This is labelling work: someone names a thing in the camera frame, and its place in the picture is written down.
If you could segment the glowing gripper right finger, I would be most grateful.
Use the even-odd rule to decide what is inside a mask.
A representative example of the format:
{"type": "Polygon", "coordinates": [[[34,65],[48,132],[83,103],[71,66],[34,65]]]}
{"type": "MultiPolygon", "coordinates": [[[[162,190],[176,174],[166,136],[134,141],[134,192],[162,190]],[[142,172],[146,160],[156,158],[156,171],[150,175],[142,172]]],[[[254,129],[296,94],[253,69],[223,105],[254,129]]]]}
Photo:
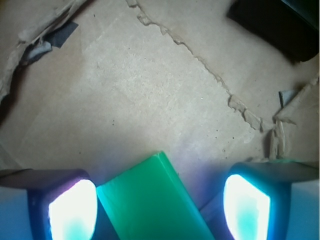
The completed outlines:
{"type": "Polygon", "coordinates": [[[223,211],[235,240],[318,240],[319,163],[236,163],[224,183],[223,211]]]}

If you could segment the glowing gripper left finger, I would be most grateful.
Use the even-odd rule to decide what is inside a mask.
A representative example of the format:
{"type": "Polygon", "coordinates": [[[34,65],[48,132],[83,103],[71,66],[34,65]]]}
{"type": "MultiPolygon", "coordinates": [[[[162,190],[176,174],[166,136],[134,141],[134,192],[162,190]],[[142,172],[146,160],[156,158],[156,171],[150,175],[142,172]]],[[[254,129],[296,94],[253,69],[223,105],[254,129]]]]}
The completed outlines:
{"type": "Polygon", "coordinates": [[[85,170],[1,170],[2,240],[90,240],[96,219],[96,186],[85,170]]]}

